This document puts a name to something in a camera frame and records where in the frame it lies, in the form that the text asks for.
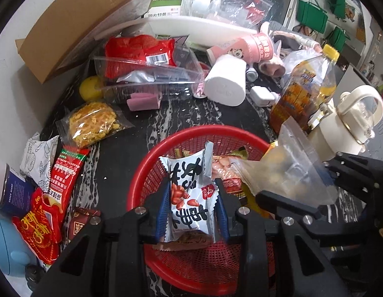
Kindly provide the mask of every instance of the table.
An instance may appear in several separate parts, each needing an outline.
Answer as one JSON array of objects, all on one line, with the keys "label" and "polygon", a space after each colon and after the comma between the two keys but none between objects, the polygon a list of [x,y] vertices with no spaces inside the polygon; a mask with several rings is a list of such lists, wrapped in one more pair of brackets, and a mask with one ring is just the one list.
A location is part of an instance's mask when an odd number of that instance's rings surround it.
[{"label": "table", "polygon": [[[42,131],[42,139],[56,135],[55,121],[82,105],[78,86],[84,78],[93,74],[94,66],[87,62],[81,74],[64,91]],[[261,75],[254,83],[249,83],[247,90],[254,85],[279,92],[277,84],[267,76]],[[267,122],[269,110],[256,107],[249,96],[237,107],[194,98],[162,102],[159,110],[143,112],[130,112],[126,105],[120,107],[135,127],[116,133],[92,146],[71,198],[71,205],[97,208],[107,219],[126,212],[128,186],[142,158],[157,143],[177,131],[203,124],[225,124],[249,131],[268,143],[276,139]],[[70,222],[70,206],[64,221],[65,228]],[[337,203],[321,208],[329,222],[351,222],[357,220],[362,211],[362,203],[339,189]],[[171,286],[149,268],[146,272],[151,296],[195,296]]]}]

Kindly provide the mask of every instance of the patterned white packet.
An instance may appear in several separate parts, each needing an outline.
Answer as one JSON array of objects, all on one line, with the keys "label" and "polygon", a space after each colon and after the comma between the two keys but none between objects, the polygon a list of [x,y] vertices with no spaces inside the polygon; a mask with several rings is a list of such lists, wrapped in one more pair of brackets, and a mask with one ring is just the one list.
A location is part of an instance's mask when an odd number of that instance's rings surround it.
[{"label": "patterned white packet", "polygon": [[212,181],[213,143],[191,156],[160,157],[170,175],[170,206],[164,242],[178,240],[185,231],[200,230],[215,238],[214,207],[218,188]]},{"label": "patterned white packet", "polygon": [[31,177],[43,192],[48,192],[50,186],[50,171],[57,144],[58,136],[48,141],[40,141],[39,133],[35,133],[26,142],[20,170],[24,175]]}]

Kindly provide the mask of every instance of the clear plastic container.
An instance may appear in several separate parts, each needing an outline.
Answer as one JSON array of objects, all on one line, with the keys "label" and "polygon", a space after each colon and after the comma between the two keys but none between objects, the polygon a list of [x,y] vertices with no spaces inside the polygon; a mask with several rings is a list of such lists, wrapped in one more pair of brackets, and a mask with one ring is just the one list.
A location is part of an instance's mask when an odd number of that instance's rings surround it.
[{"label": "clear plastic container", "polygon": [[[126,103],[133,93],[155,94],[159,99],[185,99],[193,96],[204,80],[203,69],[194,52],[185,45],[175,44],[172,54],[176,67],[148,64],[145,61],[93,56],[95,70],[102,78],[104,98],[115,104]],[[108,68],[115,66],[120,75],[108,78]],[[130,73],[138,71],[138,80]]]},{"label": "clear plastic container", "polygon": [[264,19],[272,6],[269,0],[212,0],[205,18],[253,28]]}]

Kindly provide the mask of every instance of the white charger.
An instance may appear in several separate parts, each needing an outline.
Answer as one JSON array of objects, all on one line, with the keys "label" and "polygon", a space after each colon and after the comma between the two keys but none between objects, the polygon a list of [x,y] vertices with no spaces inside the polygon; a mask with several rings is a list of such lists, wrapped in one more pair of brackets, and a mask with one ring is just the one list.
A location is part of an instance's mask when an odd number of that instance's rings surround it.
[{"label": "white charger", "polygon": [[278,97],[277,95],[278,94],[270,92],[266,87],[262,86],[254,86],[249,92],[250,98],[258,107],[273,106]]}]

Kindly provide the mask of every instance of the blue can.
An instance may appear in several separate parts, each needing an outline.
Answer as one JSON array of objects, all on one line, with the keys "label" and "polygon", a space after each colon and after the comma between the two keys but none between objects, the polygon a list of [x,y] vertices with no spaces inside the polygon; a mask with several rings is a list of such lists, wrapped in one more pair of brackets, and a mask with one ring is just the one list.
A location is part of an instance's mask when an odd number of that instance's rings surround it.
[{"label": "blue can", "polygon": [[35,186],[0,160],[0,210],[23,218],[30,211]]}]

